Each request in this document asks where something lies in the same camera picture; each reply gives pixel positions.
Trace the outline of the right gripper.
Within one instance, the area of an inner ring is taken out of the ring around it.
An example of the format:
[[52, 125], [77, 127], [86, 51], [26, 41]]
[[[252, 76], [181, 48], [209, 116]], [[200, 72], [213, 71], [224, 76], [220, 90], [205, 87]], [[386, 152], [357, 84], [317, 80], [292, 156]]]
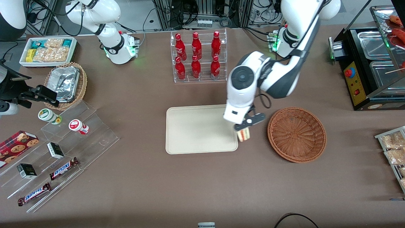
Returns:
[[32, 101], [44, 102], [53, 107], [59, 107], [59, 101], [56, 100], [57, 93], [44, 85], [30, 87], [25, 80], [31, 79], [29, 76], [2, 73], [0, 84], [0, 99], [4, 101], [12, 100], [22, 94], [22, 99], [32, 99]]

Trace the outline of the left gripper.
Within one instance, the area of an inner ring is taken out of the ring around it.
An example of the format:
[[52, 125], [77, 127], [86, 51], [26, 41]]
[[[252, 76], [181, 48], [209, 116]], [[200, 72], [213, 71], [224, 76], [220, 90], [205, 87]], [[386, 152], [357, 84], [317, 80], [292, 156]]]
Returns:
[[253, 103], [253, 94], [229, 93], [223, 117], [226, 121], [235, 124], [235, 131], [241, 131], [251, 126], [248, 122], [243, 122], [245, 115], [250, 110]]

